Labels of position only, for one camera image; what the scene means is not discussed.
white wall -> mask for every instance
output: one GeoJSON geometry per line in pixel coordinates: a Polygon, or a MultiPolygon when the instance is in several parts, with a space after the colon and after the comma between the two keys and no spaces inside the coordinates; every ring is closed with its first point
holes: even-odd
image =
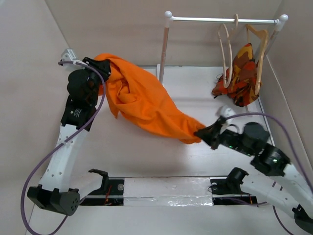
{"type": "MultiPolygon", "coordinates": [[[[0,2],[0,233],[23,235],[22,185],[56,141],[67,97],[57,62],[67,44],[44,1],[0,2]]],[[[32,207],[27,199],[28,216],[32,207]]]]}
{"type": "MultiPolygon", "coordinates": [[[[164,12],[180,17],[272,19],[281,0],[46,0],[68,44],[79,56],[110,52],[138,65],[160,63],[164,12]]],[[[173,23],[168,65],[221,66],[214,23],[173,23]]],[[[237,51],[246,43],[240,26],[237,51]]]]}
{"type": "MultiPolygon", "coordinates": [[[[287,126],[308,172],[312,172],[313,164],[312,7],[311,0],[282,1],[276,16],[288,14],[289,20],[268,54],[273,69],[266,61],[261,89],[265,111],[287,126]],[[306,155],[311,164],[305,161],[306,155]]],[[[272,122],[270,126],[277,146],[293,159],[280,128],[272,122]]]]}

hanger hook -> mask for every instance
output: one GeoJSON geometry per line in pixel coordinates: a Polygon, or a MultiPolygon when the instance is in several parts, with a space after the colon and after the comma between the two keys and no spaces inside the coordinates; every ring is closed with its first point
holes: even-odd
{"type": "Polygon", "coordinates": [[[235,18],[235,28],[232,28],[231,29],[231,32],[229,33],[229,39],[230,39],[230,37],[237,31],[237,29],[238,29],[238,20],[239,20],[239,17],[238,17],[238,14],[236,13],[235,15],[234,15],[234,18],[235,18]]]}

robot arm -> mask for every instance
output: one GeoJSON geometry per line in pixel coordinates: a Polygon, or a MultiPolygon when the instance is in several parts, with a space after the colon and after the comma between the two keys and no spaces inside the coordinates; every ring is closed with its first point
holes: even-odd
{"type": "MultiPolygon", "coordinates": [[[[66,60],[76,62],[71,49],[63,53],[62,61],[66,60]]],[[[85,57],[80,63],[95,69],[104,81],[111,74],[109,60],[94,61],[85,57]]],[[[56,151],[38,186],[30,187],[27,192],[27,197],[41,209],[73,215],[82,198],[108,186],[108,174],[94,169],[82,177],[71,179],[77,154],[92,125],[90,118],[96,112],[100,84],[100,77],[90,69],[74,70],[68,76],[69,96],[56,151]]]]}
{"type": "Polygon", "coordinates": [[[313,234],[313,194],[305,179],[280,149],[267,143],[269,133],[260,124],[247,123],[241,134],[228,130],[226,118],[232,114],[226,111],[224,108],[213,125],[197,131],[195,135],[212,149],[222,144],[253,157],[250,164],[283,189],[273,188],[264,183],[263,176],[249,175],[236,167],[226,179],[211,181],[212,193],[226,195],[245,192],[257,196],[284,211],[295,219],[299,227],[313,234]]]}

white floor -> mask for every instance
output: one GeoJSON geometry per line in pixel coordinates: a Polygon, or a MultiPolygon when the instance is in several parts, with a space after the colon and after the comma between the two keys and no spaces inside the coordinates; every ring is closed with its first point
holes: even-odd
{"type": "MultiPolygon", "coordinates": [[[[211,91],[216,76],[221,72],[220,67],[167,67],[163,85],[180,110],[205,125],[211,125],[218,118],[216,112],[222,105],[229,105],[237,113],[246,112],[245,108],[234,106],[226,96],[213,99],[211,91]]],[[[259,103],[252,103],[248,109],[250,112],[259,112],[259,103]]],[[[238,118],[234,124],[242,128],[249,121],[265,126],[265,120],[255,116],[238,118]]],[[[249,164],[250,160],[223,146],[213,151],[205,143],[186,145],[178,140],[152,136],[123,117],[115,119],[106,104],[93,123],[73,174],[97,168],[107,171],[111,177],[223,176],[236,166],[250,174],[258,174],[249,164]]],[[[147,188],[158,188],[159,182],[146,181],[145,184],[147,188]]],[[[282,213],[280,215],[292,232],[306,234],[292,219],[282,213]]],[[[35,207],[31,225],[37,232],[47,234],[57,227],[61,218],[58,214],[35,207]]],[[[276,221],[271,206],[143,207],[139,204],[79,207],[58,235],[274,233],[286,234],[276,221]]]]}

orange fabric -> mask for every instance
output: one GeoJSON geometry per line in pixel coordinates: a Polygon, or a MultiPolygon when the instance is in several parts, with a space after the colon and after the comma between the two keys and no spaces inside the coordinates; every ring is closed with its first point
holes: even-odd
{"type": "Polygon", "coordinates": [[[178,110],[155,76],[112,54],[95,57],[105,59],[110,60],[111,67],[106,96],[116,118],[121,112],[127,120],[152,134],[184,143],[201,141],[193,133],[205,126],[178,110]]]}

